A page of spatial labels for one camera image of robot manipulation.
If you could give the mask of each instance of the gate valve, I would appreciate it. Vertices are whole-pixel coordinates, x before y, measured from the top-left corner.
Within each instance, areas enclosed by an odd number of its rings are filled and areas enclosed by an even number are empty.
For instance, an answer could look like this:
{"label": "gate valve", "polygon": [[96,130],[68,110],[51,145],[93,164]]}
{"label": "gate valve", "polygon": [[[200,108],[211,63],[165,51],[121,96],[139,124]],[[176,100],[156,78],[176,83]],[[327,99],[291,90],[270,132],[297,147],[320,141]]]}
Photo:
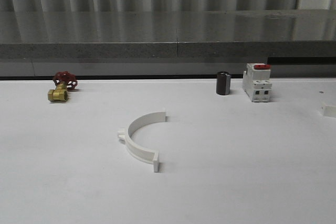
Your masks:
{"label": "gate valve", "polygon": [[77,86],[76,76],[68,71],[57,72],[53,77],[56,89],[50,89],[48,100],[50,102],[66,102],[68,100],[68,90],[73,90]]}

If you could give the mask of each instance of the brass valve body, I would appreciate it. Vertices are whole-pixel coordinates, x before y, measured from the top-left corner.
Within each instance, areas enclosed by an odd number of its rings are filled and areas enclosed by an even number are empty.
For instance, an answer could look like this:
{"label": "brass valve body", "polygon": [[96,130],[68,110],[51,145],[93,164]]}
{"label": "brass valve body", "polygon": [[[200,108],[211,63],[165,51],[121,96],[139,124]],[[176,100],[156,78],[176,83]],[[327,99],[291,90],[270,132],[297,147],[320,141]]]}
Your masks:
{"label": "brass valve body", "polygon": [[56,89],[50,89],[48,92],[48,100],[50,102],[66,102],[68,100],[68,91],[66,82],[62,81],[56,86]]}

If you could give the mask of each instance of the white tabletop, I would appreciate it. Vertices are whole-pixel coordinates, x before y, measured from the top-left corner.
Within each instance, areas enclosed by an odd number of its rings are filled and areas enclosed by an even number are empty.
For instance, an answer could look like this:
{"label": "white tabletop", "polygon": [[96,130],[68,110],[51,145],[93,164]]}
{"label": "white tabletop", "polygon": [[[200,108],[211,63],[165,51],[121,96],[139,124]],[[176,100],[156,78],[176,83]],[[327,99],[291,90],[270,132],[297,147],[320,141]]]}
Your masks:
{"label": "white tabletop", "polygon": [[[79,81],[50,103],[52,81],[0,82],[0,223],[335,223],[336,79],[272,79],[252,103],[216,80]],[[160,150],[159,173],[117,130]]]}

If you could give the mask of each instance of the red valve handwheel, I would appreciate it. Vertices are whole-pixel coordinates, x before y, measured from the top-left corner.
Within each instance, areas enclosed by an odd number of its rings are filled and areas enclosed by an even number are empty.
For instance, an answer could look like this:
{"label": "red valve handwheel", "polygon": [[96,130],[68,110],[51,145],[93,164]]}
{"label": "red valve handwheel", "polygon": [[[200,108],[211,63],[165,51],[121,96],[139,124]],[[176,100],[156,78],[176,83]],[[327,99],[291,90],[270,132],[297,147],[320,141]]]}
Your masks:
{"label": "red valve handwheel", "polygon": [[69,73],[68,71],[57,72],[53,77],[53,81],[56,86],[59,85],[62,81],[64,81],[67,84],[68,90],[73,90],[75,89],[75,86],[77,86],[76,76],[74,74]]}

